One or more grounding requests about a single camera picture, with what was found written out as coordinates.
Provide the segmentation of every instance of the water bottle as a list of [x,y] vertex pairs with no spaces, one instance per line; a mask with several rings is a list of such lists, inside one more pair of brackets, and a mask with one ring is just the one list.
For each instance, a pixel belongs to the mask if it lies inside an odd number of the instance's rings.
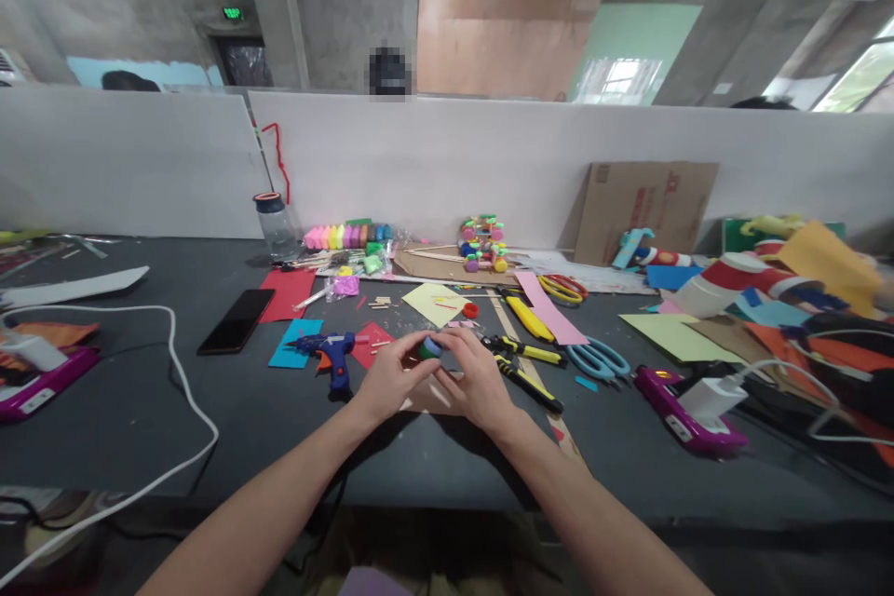
[[298,256],[300,248],[295,238],[295,228],[291,225],[282,195],[275,192],[258,194],[253,200],[264,239],[270,248],[270,259],[287,261]]

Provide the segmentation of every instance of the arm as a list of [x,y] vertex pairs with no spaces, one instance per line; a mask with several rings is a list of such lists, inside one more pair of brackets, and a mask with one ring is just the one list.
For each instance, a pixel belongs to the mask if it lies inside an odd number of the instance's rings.
[[429,334],[413,333],[383,347],[355,398],[217,508],[158,567],[140,596],[258,593],[335,471],[439,367],[433,359],[405,372],[400,362]]
[[435,375],[534,494],[596,593],[710,594],[686,565],[590,474],[565,456],[506,391],[494,356],[464,329],[432,338],[465,373]]

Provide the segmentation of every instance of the exit sign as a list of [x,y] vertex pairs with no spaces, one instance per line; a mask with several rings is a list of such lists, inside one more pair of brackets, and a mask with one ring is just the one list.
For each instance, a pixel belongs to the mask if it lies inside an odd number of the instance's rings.
[[245,20],[245,14],[241,7],[224,7],[223,17],[229,20]]

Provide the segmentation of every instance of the white board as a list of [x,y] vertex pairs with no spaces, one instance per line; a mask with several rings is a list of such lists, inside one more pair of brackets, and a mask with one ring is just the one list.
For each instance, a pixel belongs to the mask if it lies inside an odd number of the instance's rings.
[[[512,246],[574,247],[588,166],[604,160],[720,163],[706,222],[799,212],[853,236],[894,210],[894,115],[249,95],[259,128],[280,124],[304,226],[369,216],[451,241],[488,211]],[[282,189],[273,132],[262,142]]]
[[260,237],[270,183],[239,96],[0,89],[0,228]]

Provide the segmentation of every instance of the table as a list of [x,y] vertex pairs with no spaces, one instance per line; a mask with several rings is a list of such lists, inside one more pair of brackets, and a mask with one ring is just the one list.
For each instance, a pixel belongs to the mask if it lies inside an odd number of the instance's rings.
[[[148,264],[127,291],[81,305],[168,305],[177,313],[177,351],[199,406],[221,430],[218,446],[161,485],[156,494],[217,504],[308,436],[337,411],[326,398],[328,379],[267,368],[287,323],[262,324],[237,356],[196,357],[195,351],[226,309],[268,270],[261,240],[127,239],[32,265],[7,282],[24,286],[80,279]],[[368,302],[392,301],[413,285],[362,281]],[[570,319],[605,341],[633,366],[675,370],[670,361],[617,315],[656,299],[594,295]],[[398,337],[426,327],[409,306],[357,310],[357,298],[308,308],[324,331],[359,330],[373,319]],[[501,332],[487,300],[477,321]],[[104,361],[24,423],[0,427],[0,484],[132,492],[195,454],[210,434],[171,380],[167,317],[161,312],[111,315],[49,309],[35,318],[102,324]],[[518,322],[522,340],[534,340]],[[717,463],[683,449],[635,389],[593,392],[574,382],[574,370],[537,363],[549,390],[565,405],[564,419],[590,470],[641,518],[697,518],[746,528],[789,522],[894,520],[894,503],[859,487],[744,418],[733,423],[752,446],[741,458]],[[349,359],[353,386],[361,368]],[[548,435],[539,407],[509,385],[513,399]],[[519,509],[533,498],[493,444],[463,418],[401,413],[355,453],[346,471],[345,502],[357,505]]]

